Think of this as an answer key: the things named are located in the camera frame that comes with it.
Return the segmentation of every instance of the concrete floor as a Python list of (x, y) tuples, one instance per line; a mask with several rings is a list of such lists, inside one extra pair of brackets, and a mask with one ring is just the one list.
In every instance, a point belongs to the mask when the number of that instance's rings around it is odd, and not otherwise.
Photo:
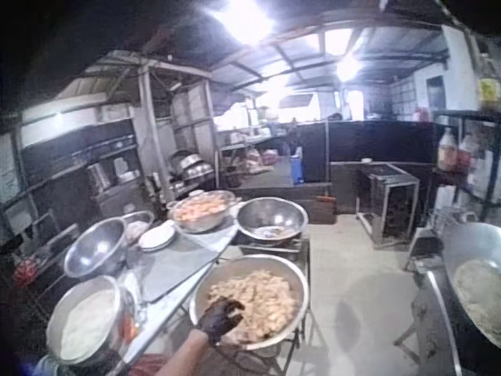
[[(411, 275), (402, 272), (405, 252), (375, 251), (353, 215), (335, 225), (310, 225), (312, 239), (312, 311), (307, 316), (306, 343), (296, 350), (287, 376), (412, 376), (417, 365), (391, 343), (410, 325), (410, 303), (416, 294)], [(223, 257), (239, 255), (229, 248)], [(149, 352), (172, 353), (189, 330), (179, 316)], [(406, 345), (417, 351), (415, 337)], [(290, 346), (279, 356), (283, 364)], [(241, 360), (259, 370), (255, 361)], [(214, 351), (199, 375), (247, 375)]]

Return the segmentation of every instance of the black glove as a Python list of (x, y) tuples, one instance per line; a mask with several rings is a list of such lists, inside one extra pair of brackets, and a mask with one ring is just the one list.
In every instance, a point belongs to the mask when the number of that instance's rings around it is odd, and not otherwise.
[(207, 333), (213, 344), (221, 341), (221, 337), (231, 331), (243, 319), (242, 315), (229, 316), (235, 309), (245, 309), (237, 300), (219, 298), (207, 308), (198, 321), (196, 329)]

